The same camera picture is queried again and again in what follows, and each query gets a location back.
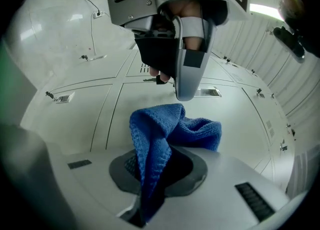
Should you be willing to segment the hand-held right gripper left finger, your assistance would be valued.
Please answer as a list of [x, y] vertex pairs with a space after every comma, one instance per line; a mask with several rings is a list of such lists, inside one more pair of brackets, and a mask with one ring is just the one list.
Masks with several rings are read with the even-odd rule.
[[59, 146], [47, 147], [56, 182], [74, 216], [75, 229], [137, 229], [119, 217], [136, 196], [121, 191], [109, 173], [111, 161], [132, 149], [132, 146], [120, 146], [64, 155]]

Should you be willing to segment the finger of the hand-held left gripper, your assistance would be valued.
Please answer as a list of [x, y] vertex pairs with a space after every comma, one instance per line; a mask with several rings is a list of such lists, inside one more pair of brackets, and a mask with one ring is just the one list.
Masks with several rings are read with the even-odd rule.
[[[177, 41], [174, 86], [179, 101], [191, 100], [205, 72], [217, 27], [201, 17], [179, 17], [172, 20]], [[200, 49], [187, 49], [185, 38], [200, 38]]]

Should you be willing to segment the person's left hand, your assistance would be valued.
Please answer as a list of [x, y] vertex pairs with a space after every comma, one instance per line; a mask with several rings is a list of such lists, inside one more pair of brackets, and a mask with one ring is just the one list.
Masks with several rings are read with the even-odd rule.
[[[174, 1], [168, 4], [168, 8], [171, 10], [174, 16], [184, 17], [201, 17], [201, 5], [195, 0], [181, 0]], [[185, 47], [188, 50], [199, 50], [202, 44], [202, 39], [198, 37], [186, 37], [184, 39]], [[160, 75], [160, 80], [168, 82], [170, 76], [159, 72], [159, 70], [149, 67], [149, 73], [151, 76], [156, 77]]]

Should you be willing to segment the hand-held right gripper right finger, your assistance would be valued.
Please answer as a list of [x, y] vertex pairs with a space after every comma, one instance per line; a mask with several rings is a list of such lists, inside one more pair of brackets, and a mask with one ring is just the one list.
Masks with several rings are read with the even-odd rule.
[[290, 199], [272, 181], [241, 160], [202, 148], [187, 151], [208, 168], [204, 182], [190, 195], [170, 197], [149, 221], [151, 230], [246, 230], [259, 224], [236, 186], [249, 183], [277, 212]]

